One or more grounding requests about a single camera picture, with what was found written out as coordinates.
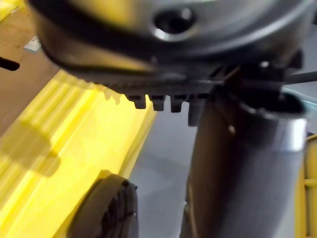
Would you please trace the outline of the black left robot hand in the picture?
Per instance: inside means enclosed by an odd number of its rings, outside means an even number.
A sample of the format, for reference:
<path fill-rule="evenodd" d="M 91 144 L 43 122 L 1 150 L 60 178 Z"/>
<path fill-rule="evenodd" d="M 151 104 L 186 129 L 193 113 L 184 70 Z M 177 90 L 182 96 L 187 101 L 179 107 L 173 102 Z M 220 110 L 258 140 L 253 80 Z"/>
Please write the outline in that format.
<path fill-rule="evenodd" d="M 30 0 L 48 58 L 197 127 L 182 238 L 272 238 L 306 148 L 301 68 L 313 0 Z"/>

